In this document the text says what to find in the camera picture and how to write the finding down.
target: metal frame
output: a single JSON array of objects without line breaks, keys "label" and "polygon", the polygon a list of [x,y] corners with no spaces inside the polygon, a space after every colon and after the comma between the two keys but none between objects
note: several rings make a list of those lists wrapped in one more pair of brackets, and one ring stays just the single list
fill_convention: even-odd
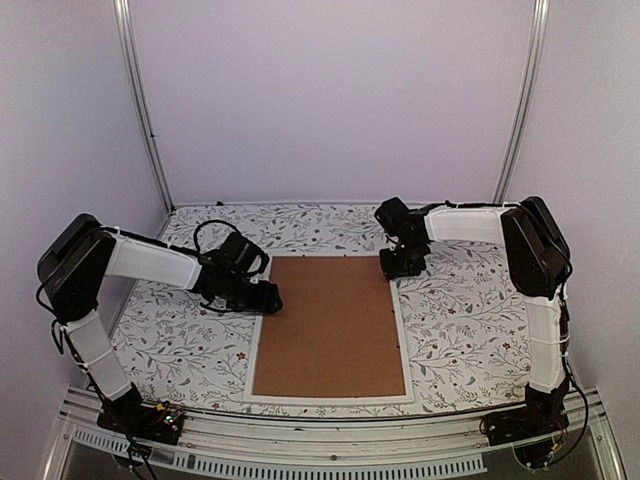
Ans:
[{"label": "metal frame", "polygon": [[162,205],[167,213],[175,210],[169,184],[164,173],[162,161],[160,160],[160,152],[156,143],[153,126],[151,124],[151,116],[149,115],[149,107],[142,88],[142,75],[140,73],[140,65],[138,63],[138,54],[136,52],[136,44],[133,36],[133,24],[131,23],[131,12],[129,10],[129,0],[114,0],[116,10],[116,20],[118,22],[118,33],[120,34],[120,44],[124,55],[125,66],[129,74],[129,83],[133,93],[133,99],[140,121],[140,128],[144,138],[151,172],[162,200]]},{"label": "metal frame", "polygon": [[502,170],[498,179],[498,185],[493,195],[493,203],[504,202],[511,183],[511,177],[516,166],[516,160],[522,143],[522,135],[527,122],[529,106],[533,97],[536,77],[538,76],[538,67],[542,58],[542,47],[544,45],[544,34],[547,28],[547,14],[549,11],[549,0],[536,0],[533,11],[533,23],[531,24],[531,37],[529,39],[529,52],[527,54],[527,63],[525,67],[524,79],[522,82],[522,90],[520,91],[520,100],[518,101],[518,109],[516,110],[516,118],[507,144],[507,152],[505,154]]},{"label": "metal frame", "polygon": [[[606,479],[624,479],[604,407],[595,389],[587,390],[589,423],[601,471]],[[519,405],[492,409],[511,410]],[[565,397],[570,431],[577,431],[584,420],[584,405],[577,392]],[[122,454],[126,440],[96,427],[100,401],[95,394],[70,388],[59,414],[58,441],[48,462],[46,480],[58,480],[72,441]],[[380,419],[297,419],[260,417],[187,409],[185,426],[176,447],[148,443],[154,447],[151,463],[157,466],[191,471],[216,478],[237,478],[229,469],[254,468],[304,472],[322,472],[329,480],[371,478],[359,472],[398,470],[411,472],[417,464],[453,462],[473,455],[539,441],[534,439],[491,447],[478,426],[486,412],[476,411],[444,416]],[[227,471],[221,476],[219,466]],[[289,479],[302,478],[289,476]],[[396,475],[396,480],[407,477]]]}]

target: floral tablecloth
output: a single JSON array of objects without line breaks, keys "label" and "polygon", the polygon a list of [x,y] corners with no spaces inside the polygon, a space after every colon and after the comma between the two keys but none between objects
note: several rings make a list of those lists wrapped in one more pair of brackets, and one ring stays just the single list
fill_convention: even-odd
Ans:
[{"label": "floral tablecloth", "polygon": [[[270,255],[377,255],[389,242],[374,210],[373,205],[183,207],[172,215],[163,240],[192,246],[194,228],[219,218],[235,224]],[[216,247],[227,234],[227,227],[206,227],[203,249]],[[342,418],[442,414],[523,400],[530,368],[526,313],[509,280],[504,250],[467,242],[436,243],[431,248],[427,271],[398,281],[412,404],[244,403],[255,317],[204,311],[197,295],[166,285],[138,282],[113,345],[145,398],[200,409]]]}]

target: black cable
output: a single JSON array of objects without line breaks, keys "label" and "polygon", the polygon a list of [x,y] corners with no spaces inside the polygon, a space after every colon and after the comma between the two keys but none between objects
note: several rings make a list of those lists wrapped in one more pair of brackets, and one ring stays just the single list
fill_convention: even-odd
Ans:
[{"label": "black cable", "polygon": [[220,224],[220,225],[226,225],[227,227],[229,227],[230,229],[232,229],[234,232],[236,232],[239,235],[242,235],[240,233],[240,230],[238,230],[238,227],[236,227],[235,225],[233,225],[232,223],[229,223],[225,220],[207,220],[206,222],[202,222],[200,225],[198,225],[196,227],[196,229],[193,231],[193,244],[196,247],[196,252],[198,252],[198,254],[200,254],[201,252],[201,247],[200,247],[200,242],[198,240],[198,233],[200,233],[200,231],[206,227],[207,225],[212,225],[212,224]]},{"label": "black cable", "polygon": [[561,457],[551,460],[551,462],[547,464],[547,467],[556,465],[557,463],[560,463],[562,460],[567,458],[571,454],[571,452],[573,452],[578,447],[578,445],[580,444],[580,441],[582,440],[582,438],[584,437],[584,434],[587,431],[587,426],[589,425],[589,400],[587,400],[587,396],[584,394],[582,389],[578,386],[576,377],[573,375],[573,370],[569,367],[569,364],[565,357],[562,357],[562,366],[564,368],[565,373],[567,374],[567,377],[569,378],[569,382],[571,382],[571,385],[573,385],[573,388],[575,388],[576,391],[580,394],[580,396],[582,397],[582,401],[584,402],[584,423],[582,424],[580,435],[578,435],[578,438],[576,439],[575,442],[573,442],[573,445],[571,445],[569,450],[567,450],[564,453],[564,455],[562,455]]}]

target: brown cork board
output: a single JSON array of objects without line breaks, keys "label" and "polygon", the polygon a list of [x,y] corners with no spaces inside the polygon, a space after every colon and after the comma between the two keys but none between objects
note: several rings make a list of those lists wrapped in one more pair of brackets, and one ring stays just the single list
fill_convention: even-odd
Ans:
[{"label": "brown cork board", "polygon": [[262,320],[252,395],[406,395],[391,289],[378,257],[275,257],[270,280],[284,308]]}]

